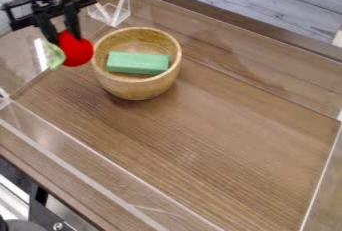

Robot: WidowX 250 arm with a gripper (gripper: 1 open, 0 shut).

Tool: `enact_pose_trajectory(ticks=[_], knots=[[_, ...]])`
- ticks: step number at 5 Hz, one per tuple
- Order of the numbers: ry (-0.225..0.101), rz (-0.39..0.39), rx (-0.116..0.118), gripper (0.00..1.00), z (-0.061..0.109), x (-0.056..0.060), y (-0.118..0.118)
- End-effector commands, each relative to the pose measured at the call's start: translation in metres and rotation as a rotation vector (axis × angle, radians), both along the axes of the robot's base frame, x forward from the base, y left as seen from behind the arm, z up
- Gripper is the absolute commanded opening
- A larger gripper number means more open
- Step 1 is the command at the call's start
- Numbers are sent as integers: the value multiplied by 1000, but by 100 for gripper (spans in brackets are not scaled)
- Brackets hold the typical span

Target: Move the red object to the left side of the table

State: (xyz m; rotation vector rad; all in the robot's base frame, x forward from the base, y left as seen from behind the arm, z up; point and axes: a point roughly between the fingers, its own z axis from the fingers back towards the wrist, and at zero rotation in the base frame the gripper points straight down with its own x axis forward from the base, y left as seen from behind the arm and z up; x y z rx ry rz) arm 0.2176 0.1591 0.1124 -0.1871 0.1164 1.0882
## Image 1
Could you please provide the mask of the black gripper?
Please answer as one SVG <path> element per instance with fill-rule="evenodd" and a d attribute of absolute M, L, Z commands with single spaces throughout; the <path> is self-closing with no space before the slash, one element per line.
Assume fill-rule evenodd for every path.
<path fill-rule="evenodd" d="M 81 8 L 93 5 L 97 0 L 12 0 L 1 4 L 13 31 L 36 26 L 47 41 L 59 44 L 59 33 L 52 19 L 65 17 L 64 25 L 76 39 L 81 38 L 77 13 Z"/>

